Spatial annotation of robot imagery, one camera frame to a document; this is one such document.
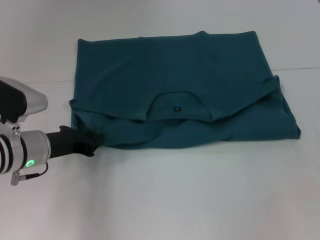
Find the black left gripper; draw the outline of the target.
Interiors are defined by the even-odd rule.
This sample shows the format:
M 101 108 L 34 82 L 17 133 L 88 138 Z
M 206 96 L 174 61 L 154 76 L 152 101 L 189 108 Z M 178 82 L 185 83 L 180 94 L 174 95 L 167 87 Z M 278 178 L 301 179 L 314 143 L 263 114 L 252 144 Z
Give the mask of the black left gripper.
M 50 143 L 50 157 L 80 154 L 93 157 L 97 148 L 104 143 L 102 133 L 87 133 L 77 129 L 60 126 L 60 131 L 47 133 L 46 136 Z

